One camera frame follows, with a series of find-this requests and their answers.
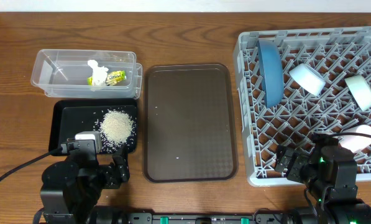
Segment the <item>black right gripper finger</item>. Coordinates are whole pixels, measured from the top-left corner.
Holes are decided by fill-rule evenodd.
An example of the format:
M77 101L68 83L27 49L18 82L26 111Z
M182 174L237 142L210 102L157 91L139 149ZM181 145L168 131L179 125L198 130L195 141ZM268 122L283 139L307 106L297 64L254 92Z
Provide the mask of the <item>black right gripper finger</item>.
M290 181L303 183L302 170L308 163L308 156L305 154L293 154L287 166L286 178Z
M294 154L294 149L278 146L276 151L275 171L283 172L289 165Z

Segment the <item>pink cup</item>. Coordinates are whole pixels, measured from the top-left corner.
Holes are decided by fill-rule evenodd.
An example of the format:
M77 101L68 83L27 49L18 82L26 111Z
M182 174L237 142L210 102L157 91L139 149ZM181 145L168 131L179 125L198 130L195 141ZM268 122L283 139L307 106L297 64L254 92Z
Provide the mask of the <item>pink cup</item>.
M360 133L371 135L371 126L366 124L361 124L359 126L347 129L345 133ZM365 149L367 146L371 145L371 138L362 136L343 136L339 141L341 147L346 148L353 153L358 153L359 151Z

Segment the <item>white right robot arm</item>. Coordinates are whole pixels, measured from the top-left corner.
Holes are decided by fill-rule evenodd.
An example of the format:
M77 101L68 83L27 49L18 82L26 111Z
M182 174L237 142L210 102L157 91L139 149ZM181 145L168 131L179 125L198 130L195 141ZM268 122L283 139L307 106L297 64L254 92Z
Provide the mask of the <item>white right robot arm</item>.
M317 145L307 155L278 146L275 171L306 186L308 206L283 215L282 223L371 223L371 207L357 198L357 163L350 150Z

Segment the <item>white tissue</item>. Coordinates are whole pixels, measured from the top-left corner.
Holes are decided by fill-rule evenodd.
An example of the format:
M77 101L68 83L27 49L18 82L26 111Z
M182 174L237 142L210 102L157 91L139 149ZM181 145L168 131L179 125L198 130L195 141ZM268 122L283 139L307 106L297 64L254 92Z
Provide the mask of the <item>white tissue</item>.
M104 86L108 76L108 68L105 66L100 67L95 60L88 60L87 64L92 69L92 76L87 78L87 83L90 86Z

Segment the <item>yellow green snack wrapper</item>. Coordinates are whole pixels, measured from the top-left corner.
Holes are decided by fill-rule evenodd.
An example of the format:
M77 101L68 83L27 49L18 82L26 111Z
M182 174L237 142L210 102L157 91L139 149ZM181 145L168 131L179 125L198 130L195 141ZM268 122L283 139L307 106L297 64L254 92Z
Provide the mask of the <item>yellow green snack wrapper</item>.
M114 71L111 73L108 73L106 84L105 85L116 85L121 81L126 80L126 72L125 71Z

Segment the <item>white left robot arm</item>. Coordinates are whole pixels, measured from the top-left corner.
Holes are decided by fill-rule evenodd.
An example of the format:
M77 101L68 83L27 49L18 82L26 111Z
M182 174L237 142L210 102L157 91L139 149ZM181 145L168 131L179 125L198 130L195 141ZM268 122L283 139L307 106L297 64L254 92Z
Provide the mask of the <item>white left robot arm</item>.
M43 203L33 218L34 223L112 223L128 222L118 208L98 206L104 189L118 189L128 182L128 149L121 146L112 155L113 161L100 165L96 145L91 141L62 144L68 153L64 161L56 162L42 174L40 197Z

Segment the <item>white rice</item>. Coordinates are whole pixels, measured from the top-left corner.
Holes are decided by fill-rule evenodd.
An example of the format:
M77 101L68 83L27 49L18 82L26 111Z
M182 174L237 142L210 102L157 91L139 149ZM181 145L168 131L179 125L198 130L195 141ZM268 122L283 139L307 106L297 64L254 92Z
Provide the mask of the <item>white rice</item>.
M93 122L93 131L102 139L101 154L110 154L125 146L132 151L136 144L136 119L124 110L102 110L102 118Z

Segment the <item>light blue bowl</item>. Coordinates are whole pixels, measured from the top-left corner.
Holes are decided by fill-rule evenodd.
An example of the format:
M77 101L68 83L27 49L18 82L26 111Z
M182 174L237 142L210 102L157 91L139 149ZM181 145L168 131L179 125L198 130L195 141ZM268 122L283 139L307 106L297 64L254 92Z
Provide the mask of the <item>light blue bowl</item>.
M305 63L290 70L289 74L300 87L314 96L319 96L326 84L320 73Z

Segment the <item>dark blue plate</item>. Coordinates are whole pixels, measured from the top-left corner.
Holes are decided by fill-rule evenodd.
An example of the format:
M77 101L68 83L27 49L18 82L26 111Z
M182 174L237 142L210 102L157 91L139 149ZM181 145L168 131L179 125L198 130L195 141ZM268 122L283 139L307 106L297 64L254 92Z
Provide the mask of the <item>dark blue plate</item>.
M284 96L281 57L278 47L272 41L259 39L257 48L265 106L271 108L279 104Z

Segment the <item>mint green bowl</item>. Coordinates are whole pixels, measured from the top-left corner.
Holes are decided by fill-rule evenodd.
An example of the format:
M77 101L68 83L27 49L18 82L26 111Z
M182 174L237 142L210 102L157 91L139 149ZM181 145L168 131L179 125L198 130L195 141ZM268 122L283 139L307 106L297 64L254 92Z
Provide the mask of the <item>mint green bowl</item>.
M371 88L362 75L356 75L345 79L355 102L362 111L371 107Z

